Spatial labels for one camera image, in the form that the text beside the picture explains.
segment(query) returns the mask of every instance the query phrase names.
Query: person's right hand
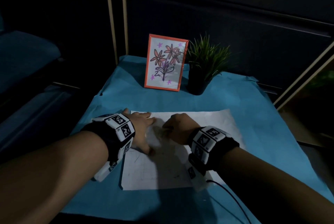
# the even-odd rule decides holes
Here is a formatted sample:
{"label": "person's right hand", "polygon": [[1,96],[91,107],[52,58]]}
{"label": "person's right hand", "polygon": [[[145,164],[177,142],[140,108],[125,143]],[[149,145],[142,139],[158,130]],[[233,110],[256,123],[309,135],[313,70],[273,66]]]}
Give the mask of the person's right hand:
{"label": "person's right hand", "polygon": [[200,125],[197,124],[190,116],[182,113],[172,115],[162,127],[170,129],[168,136],[173,141],[181,145],[186,145],[189,135],[193,132],[193,130],[199,128]]}

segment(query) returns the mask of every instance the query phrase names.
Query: white paper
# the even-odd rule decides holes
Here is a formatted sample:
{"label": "white paper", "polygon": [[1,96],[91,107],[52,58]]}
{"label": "white paper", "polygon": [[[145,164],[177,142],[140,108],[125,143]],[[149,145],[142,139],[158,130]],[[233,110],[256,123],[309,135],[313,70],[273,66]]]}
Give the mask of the white paper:
{"label": "white paper", "polygon": [[[171,140],[158,140],[153,132],[153,126],[161,127],[175,113],[182,112],[152,113],[152,117],[156,117],[157,122],[148,128],[146,139],[156,154],[150,157],[136,149],[130,149],[125,154],[123,190],[156,190],[192,186],[184,165],[191,152],[189,146],[181,146]],[[245,149],[242,136],[229,110],[185,113],[200,126],[212,125],[226,131],[239,142],[241,148]],[[224,184],[215,171],[210,171],[210,175],[215,181]]]}
{"label": "white paper", "polygon": [[178,89],[185,47],[184,41],[151,37],[147,87]]}

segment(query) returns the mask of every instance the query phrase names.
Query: person's left arm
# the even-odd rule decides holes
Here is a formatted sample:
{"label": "person's left arm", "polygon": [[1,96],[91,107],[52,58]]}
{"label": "person's left arm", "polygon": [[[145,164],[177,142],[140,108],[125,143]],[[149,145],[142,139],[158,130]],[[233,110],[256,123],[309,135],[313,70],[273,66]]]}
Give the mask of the person's left arm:
{"label": "person's left arm", "polygon": [[[123,112],[135,127],[133,143],[144,153],[150,113]],[[0,166],[0,223],[49,223],[106,163],[105,142],[81,131]]]}

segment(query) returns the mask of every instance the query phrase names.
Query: hand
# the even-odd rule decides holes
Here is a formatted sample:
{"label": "hand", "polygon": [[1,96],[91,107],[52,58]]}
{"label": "hand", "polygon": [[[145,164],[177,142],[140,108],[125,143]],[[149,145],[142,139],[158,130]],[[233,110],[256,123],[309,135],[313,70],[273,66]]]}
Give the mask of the hand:
{"label": "hand", "polygon": [[186,145],[189,135],[193,130],[199,128],[200,125],[190,116],[182,113],[172,115],[162,127],[170,129],[169,137],[173,141],[181,145]]}
{"label": "hand", "polygon": [[149,118],[151,116],[150,112],[134,112],[132,114],[129,114],[129,110],[127,108],[123,110],[122,114],[130,119],[133,126],[135,127],[136,135],[132,143],[139,147],[145,154],[154,154],[154,150],[150,148],[150,146],[148,146],[148,144],[146,143],[145,133],[146,128],[149,125],[152,125],[156,121],[156,118]]}

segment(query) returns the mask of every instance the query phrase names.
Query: forearm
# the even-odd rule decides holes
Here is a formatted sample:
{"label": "forearm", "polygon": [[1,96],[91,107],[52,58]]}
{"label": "forearm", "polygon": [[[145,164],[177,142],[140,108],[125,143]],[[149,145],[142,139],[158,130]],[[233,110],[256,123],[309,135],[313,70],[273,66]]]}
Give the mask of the forearm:
{"label": "forearm", "polygon": [[0,223],[49,223],[106,163],[108,150],[83,131],[0,166]]}
{"label": "forearm", "polygon": [[218,174],[262,223],[334,223],[330,201],[241,148],[223,156]]}

